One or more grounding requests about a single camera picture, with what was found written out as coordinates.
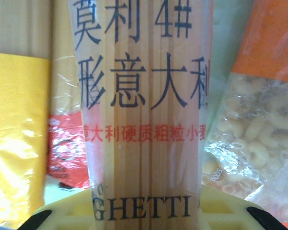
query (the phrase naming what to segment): elbow macaroni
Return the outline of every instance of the elbow macaroni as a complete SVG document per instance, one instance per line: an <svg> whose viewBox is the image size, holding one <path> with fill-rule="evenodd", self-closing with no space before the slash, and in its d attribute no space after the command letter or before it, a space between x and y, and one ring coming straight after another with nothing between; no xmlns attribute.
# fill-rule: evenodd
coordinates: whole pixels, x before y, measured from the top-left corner
<svg viewBox="0 0 288 230"><path fill-rule="evenodd" d="M228 84L205 147L218 165L204 166L203 183L255 199L288 164L288 83L232 74Z"/></svg>

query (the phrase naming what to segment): plastic packaging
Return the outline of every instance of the plastic packaging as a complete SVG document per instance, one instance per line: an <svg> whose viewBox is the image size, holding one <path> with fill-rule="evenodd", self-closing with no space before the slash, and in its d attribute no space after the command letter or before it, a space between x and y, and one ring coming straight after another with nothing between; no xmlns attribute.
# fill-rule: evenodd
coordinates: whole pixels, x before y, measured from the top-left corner
<svg viewBox="0 0 288 230"><path fill-rule="evenodd" d="M44 205L51 3L0 0L0 226L12 229Z"/></svg>
<svg viewBox="0 0 288 230"><path fill-rule="evenodd" d="M288 222L288 0L259 0L209 132L203 183Z"/></svg>
<svg viewBox="0 0 288 230"><path fill-rule="evenodd" d="M207 132L219 108L254 0L215 0Z"/></svg>
<svg viewBox="0 0 288 230"><path fill-rule="evenodd" d="M89 188L80 92L68 0L54 1L48 174Z"/></svg>
<svg viewBox="0 0 288 230"><path fill-rule="evenodd" d="M210 0L70 0L96 229L197 229Z"/></svg>
<svg viewBox="0 0 288 230"><path fill-rule="evenodd" d="M9 228L44 205L49 70L45 59L0 54L0 225Z"/></svg>

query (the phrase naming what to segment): plastic bag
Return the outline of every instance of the plastic bag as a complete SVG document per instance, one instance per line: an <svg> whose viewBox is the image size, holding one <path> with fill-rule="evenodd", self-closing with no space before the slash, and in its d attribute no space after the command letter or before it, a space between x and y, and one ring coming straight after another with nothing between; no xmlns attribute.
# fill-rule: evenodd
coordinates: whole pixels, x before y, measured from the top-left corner
<svg viewBox="0 0 288 230"><path fill-rule="evenodd" d="M49 70L45 59L0 54L1 226L17 229L44 205Z"/></svg>
<svg viewBox="0 0 288 230"><path fill-rule="evenodd" d="M257 1L209 132L203 183L288 222L288 1Z"/></svg>
<svg viewBox="0 0 288 230"><path fill-rule="evenodd" d="M235 63L253 0L215 0L207 132Z"/></svg>
<svg viewBox="0 0 288 230"><path fill-rule="evenodd" d="M89 188L80 92L68 0L54 1L48 174Z"/></svg>
<svg viewBox="0 0 288 230"><path fill-rule="evenodd" d="M70 0L96 229L197 229L210 0Z"/></svg>

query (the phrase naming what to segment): dry pasta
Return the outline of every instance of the dry pasta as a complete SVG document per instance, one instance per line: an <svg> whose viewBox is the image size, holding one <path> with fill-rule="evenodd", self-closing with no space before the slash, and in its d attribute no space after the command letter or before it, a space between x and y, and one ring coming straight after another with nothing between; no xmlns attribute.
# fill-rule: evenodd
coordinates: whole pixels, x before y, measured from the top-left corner
<svg viewBox="0 0 288 230"><path fill-rule="evenodd" d="M96 229L196 229L212 1L69 3Z"/></svg>
<svg viewBox="0 0 288 230"><path fill-rule="evenodd" d="M226 175L209 184L288 222L288 0L255 1L208 136Z"/></svg>

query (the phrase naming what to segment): yellow package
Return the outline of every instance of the yellow package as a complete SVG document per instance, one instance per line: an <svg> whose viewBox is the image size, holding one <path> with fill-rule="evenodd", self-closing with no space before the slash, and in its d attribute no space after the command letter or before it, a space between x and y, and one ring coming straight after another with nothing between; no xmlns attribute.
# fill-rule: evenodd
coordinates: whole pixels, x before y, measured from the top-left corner
<svg viewBox="0 0 288 230"><path fill-rule="evenodd" d="M0 225L44 205L49 61L0 54Z"/></svg>

